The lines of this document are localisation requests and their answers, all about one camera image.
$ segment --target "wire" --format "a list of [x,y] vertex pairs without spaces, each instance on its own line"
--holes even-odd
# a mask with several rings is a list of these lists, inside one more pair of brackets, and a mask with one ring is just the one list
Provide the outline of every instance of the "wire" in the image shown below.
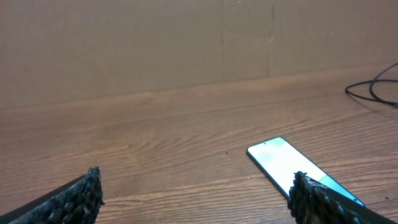
[[[393,65],[391,65],[390,67],[384,69],[384,70],[383,70],[381,73],[379,73],[373,80],[369,80],[369,81],[365,81],[365,82],[359,82],[359,83],[355,83],[355,84],[352,84],[352,85],[347,86],[347,87],[346,87],[346,90],[345,90],[346,94],[347,94],[347,95],[351,95],[351,96],[355,96],[355,97],[360,98],[360,99],[369,100],[369,101],[378,102],[378,103],[384,103],[384,104],[391,105],[391,106],[394,106],[394,107],[398,108],[398,102],[383,100],[382,98],[378,97],[378,96],[374,93],[374,91],[373,91],[373,86],[374,86],[374,84],[377,83],[377,82],[395,82],[395,83],[398,83],[398,80],[379,79],[379,77],[380,77],[382,74],[384,74],[386,71],[392,69],[393,67],[395,67],[395,66],[397,66],[397,65],[398,65],[398,62],[395,63],[395,64],[393,64]],[[351,87],[358,86],[358,85],[363,85],[363,84],[367,84],[367,83],[370,83],[369,92],[370,92],[371,95],[373,96],[373,99],[372,99],[372,98],[365,97],[365,96],[360,96],[360,95],[357,95],[357,94],[352,93],[351,91],[349,91],[349,89],[350,89]]]

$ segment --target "wood grain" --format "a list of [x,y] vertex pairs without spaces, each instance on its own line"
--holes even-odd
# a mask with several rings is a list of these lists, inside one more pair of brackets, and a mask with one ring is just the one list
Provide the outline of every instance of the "wood grain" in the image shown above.
[[[398,221],[398,111],[343,91],[382,69],[1,110],[0,213],[99,165],[106,206],[98,223],[294,223],[245,155],[283,136],[370,209]],[[375,87],[398,97],[396,85]],[[365,86],[355,91],[367,94]]]

